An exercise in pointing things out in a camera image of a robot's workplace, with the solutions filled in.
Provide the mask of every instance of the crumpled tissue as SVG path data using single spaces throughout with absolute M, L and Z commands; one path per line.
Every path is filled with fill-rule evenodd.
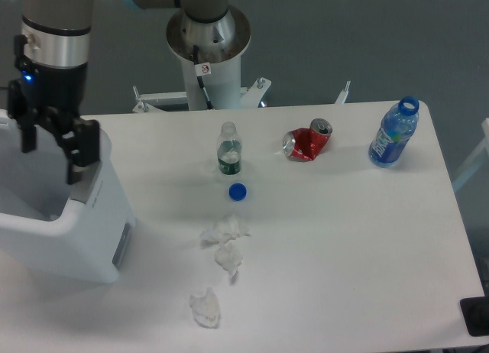
M 200 241 L 207 244 L 225 244 L 229 240 L 249 235 L 248 227 L 243 224 L 243 221 L 235 214 L 231 214 L 217 221 L 211 229 L 202 232 Z
M 190 296 L 193 318 L 206 328 L 217 328 L 221 310 L 214 290 L 208 287 L 204 297 Z
M 233 278 L 243 261 L 243 255 L 236 246 L 228 242 L 215 251 L 214 259 L 217 264 L 222 266 L 222 269 L 229 273 L 229 278 Z

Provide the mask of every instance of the blue bottle cap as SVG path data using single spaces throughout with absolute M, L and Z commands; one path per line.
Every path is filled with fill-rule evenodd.
M 242 183 L 233 183 L 229 187 L 229 196 L 235 202 L 240 202 L 246 197 L 246 186 Z
M 412 96 L 404 97 L 399 101 L 399 112 L 405 116 L 413 116 L 419 110 L 419 101 Z

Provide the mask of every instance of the warning sticker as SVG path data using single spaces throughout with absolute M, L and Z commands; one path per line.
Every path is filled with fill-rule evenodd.
M 197 76 L 207 76 L 210 73 L 211 73 L 211 64 L 210 63 L 196 64 Z

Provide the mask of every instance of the crushed soda can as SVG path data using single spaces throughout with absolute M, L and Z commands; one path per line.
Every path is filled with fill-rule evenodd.
M 283 137 L 283 152 L 287 157 L 314 160 L 328 143 L 333 127 L 324 118 L 315 118 L 308 128 L 289 131 Z

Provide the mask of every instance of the clear plastic bottle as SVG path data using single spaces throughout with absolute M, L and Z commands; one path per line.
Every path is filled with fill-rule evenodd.
M 404 97 L 385 114 L 377 136 L 369 148 L 371 161 L 379 167 L 396 163 L 418 124 L 419 102 Z
M 241 138 L 233 122 L 222 125 L 217 140 L 217 159 L 219 169 L 225 175 L 235 175 L 241 170 Z

